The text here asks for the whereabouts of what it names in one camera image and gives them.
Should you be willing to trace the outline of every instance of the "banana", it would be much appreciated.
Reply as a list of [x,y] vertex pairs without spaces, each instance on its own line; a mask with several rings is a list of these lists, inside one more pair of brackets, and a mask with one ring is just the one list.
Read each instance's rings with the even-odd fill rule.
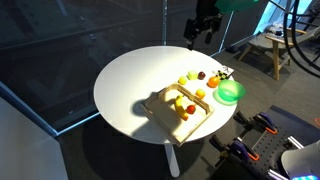
[[174,108],[176,109],[177,113],[179,114],[179,116],[183,119],[183,120],[188,120],[189,115],[186,112],[186,110],[183,108],[182,106],[182,95],[178,95],[176,98],[176,101],[174,103]]

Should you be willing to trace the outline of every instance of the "table leg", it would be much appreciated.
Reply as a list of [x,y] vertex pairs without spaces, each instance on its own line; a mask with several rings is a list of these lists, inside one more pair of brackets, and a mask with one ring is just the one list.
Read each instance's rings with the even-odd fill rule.
[[172,177],[178,177],[180,175],[180,170],[173,146],[172,144],[164,144],[164,148],[166,150],[171,175]]

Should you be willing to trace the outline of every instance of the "gray floor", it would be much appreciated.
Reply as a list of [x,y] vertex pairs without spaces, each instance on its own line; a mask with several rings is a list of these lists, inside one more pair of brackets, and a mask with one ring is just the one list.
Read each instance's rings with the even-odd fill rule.
[[[306,44],[304,51],[314,57],[314,45]],[[272,105],[285,109],[319,128],[314,121],[320,117],[320,81],[291,63],[280,71],[280,80],[272,78],[272,63],[255,54],[237,62],[239,53],[222,52],[214,58],[235,69],[233,77],[244,85],[246,95],[237,106],[247,117],[268,110]],[[237,137],[243,128],[233,119],[215,134],[223,143]],[[163,146],[132,140],[116,132],[101,117],[73,129],[58,138],[69,179],[217,179],[215,164],[219,152],[208,139],[175,147],[181,175],[172,178]],[[250,179],[246,170],[238,168],[224,172],[236,179]]]

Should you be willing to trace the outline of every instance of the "wooden tray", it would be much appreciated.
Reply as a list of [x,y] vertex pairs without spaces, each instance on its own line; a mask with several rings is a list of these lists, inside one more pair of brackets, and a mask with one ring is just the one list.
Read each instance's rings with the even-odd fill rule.
[[[191,104],[196,107],[195,113],[189,114],[187,121],[181,119],[174,108],[178,95],[184,95],[184,109]],[[178,83],[152,94],[142,102],[142,107],[153,125],[160,129],[170,143],[178,146],[181,146],[214,111],[213,107]]]

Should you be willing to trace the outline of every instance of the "table top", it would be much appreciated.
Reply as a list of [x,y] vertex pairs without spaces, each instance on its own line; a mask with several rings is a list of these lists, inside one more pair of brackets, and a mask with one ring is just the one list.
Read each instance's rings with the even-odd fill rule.
[[218,103],[212,96],[214,89],[205,85],[210,73],[221,69],[222,65],[211,57],[186,48],[152,46],[133,50],[114,59],[100,72],[94,85],[94,101],[102,117],[119,132],[143,142],[170,143],[152,126],[141,102],[177,82],[188,71],[203,71],[207,74],[204,80],[189,81],[186,86],[191,92],[201,86],[206,92],[203,100],[215,111],[187,142],[196,140],[222,127],[236,109],[236,104]]

